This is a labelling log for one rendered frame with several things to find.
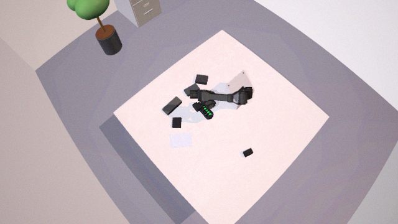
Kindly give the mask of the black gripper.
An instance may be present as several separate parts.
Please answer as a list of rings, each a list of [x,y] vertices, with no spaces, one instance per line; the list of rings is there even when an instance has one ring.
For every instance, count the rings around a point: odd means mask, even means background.
[[[203,103],[202,102],[195,102],[194,104],[192,104],[193,108],[198,112],[201,109],[203,109]]]

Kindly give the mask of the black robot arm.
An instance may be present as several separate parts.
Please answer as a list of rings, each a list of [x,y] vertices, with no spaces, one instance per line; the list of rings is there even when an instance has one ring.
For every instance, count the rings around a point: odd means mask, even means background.
[[[238,103],[235,103],[233,101],[233,95],[237,93],[239,93]],[[216,106],[216,102],[213,100],[227,101],[228,103],[235,103],[237,105],[245,105],[248,103],[248,99],[251,98],[252,87],[242,86],[238,91],[235,91],[232,94],[212,93],[211,90],[190,90],[190,99],[198,99],[198,101],[202,102],[208,110]]]

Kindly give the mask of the dark grey controller unit with rocker switches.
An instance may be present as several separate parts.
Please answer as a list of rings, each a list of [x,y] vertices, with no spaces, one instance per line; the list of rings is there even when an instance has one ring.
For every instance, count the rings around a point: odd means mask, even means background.
[[[211,119],[213,117],[213,112],[211,110],[208,110],[206,106],[203,105],[203,109],[200,110],[200,112],[202,113],[202,115],[206,118],[206,119]]]

